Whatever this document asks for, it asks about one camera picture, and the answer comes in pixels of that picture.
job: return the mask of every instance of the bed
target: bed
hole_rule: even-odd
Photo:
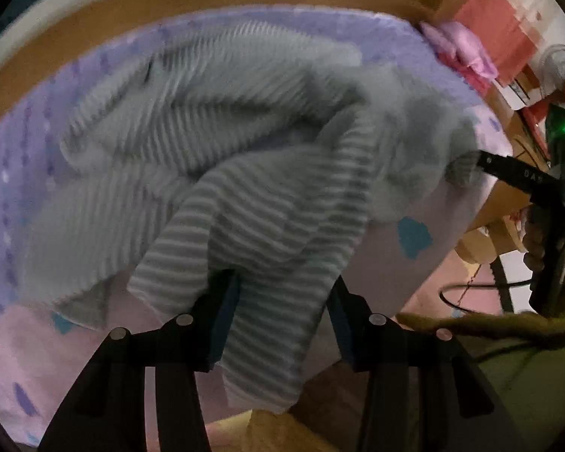
[[[352,6],[334,0],[331,4]],[[129,32],[115,33],[115,29],[115,38],[64,60],[0,118],[0,422],[20,443],[39,443],[61,399],[108,329],[124,326],[135,333],[160,325],[150,309],[125,292],[125,274],[116,279],[118,289],[110,300],[104,332],[77,327],[18,300],[17,264],[25,226],[42,202],[74,176],[58,149],[67,114],[89,87],[126,59],[200,26],[267,21],[354,43],[365,63],[398,63],[469,110],[480,148],[511,154],[491,110],[458,75],[437,62],[408,21],[382,13],[312,5],[227,6],[155,20]],[[492,186],[491,178],[462,189],[441,183],[399,223],[372,223],[344,272],[349,289],[365,296],[374,311],[395,314],[452,250]],[[338,358],[332,328],[324,317],[305,364],[306,377]],[[241,411],[225,404],[217,371],[197,376],[197,385],[206,423]],[[147,393],[150,408],[150,383]],[[151,414],[148,417],[150,442],[156,427]]]

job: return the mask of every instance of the wire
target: wire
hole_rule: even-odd
[[[441,301],[450,306],[453,309],[457,309],[458,311],[462,311],[463,313],[471,313],[471,314],[478,314],[479,311],[475,311],[473,309],[468,309],[466,307],[462,307],[460,305],[460,302],[462,300],[462,298],[464,297],[465,293],[467,290],[469,289],[510,289],[512,287],[523,287],[526,286],[528,284],[531,283],[531,279],[529,280],[522,280],[521,282],[511,282],[509,284],[450,284],[447,286],[443,286],[440,290],[439,290],[439,298],[441,299]],[[453,290],[453,289],[465,289],[465,292],[463,292],[463,294],[461,295],[458,304],[455,304],[453,302],[450,302],[449,300],[446,299],[446,296],[444,295],[444,293],[448,292],[449,290]]]

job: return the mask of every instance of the teal spot on sheet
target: teal spot on sheet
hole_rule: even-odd
[[[34,417],[38,415],[38,411],[34,406],[34,403],[31,402],[27,393],[23,390],[21,385],[15,382],[13,385],[13,389],[15,392],[15,397],[21,409],[25,412],[25,414],[29,417]]]
[[[51,313],[50,317],[52,318],[52,322],[54,323],[56,330],[60,334],[69,333],[75,326],[71,321],[66,320],[64,317],[58,315],[57,313]]]
[[[32,447],[37,447],[40,444],[40,439],[38,439],[35,435],[32,435],[29,432],[25,432],[27,435],[27,444],[31,445]]]
[[[429,229],[422,222],[411,217],[403,217],[398,222],[399,244],[404,254],[411,260],[416,260],[419,253],[433,244]]]

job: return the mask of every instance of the silver bolt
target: silver bolt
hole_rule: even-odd
[[[387,318],[379,313],[373,313],[369,316],[368,321],[374,326],[383,326],[387,322]]]
[[[449,342],[452,339],[452,331],[447,330],[446,328],[440,328],[435,332],[435,336],[437,336],[442,342]]]
[[[111,337],[111,340],[121,340],[127,334],[128,332],[125,328],[113,328],[109,333],[109,336]]]
[[[191,315],[180,315],[176,318],[178,326],[189,326],[193,324],[194,318]]]

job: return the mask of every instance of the gray and white striped fabric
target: gray and white striped fabric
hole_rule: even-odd
[[[133,265],[128,290],[167,320],[233,267],[229,400],[281,412],[368,221],[401,218],[476,143],[463,112],[395,66],[245,23],[124,66],[61,149],[81,177],[31,224],[24,295],[98,327],[103,282]]]

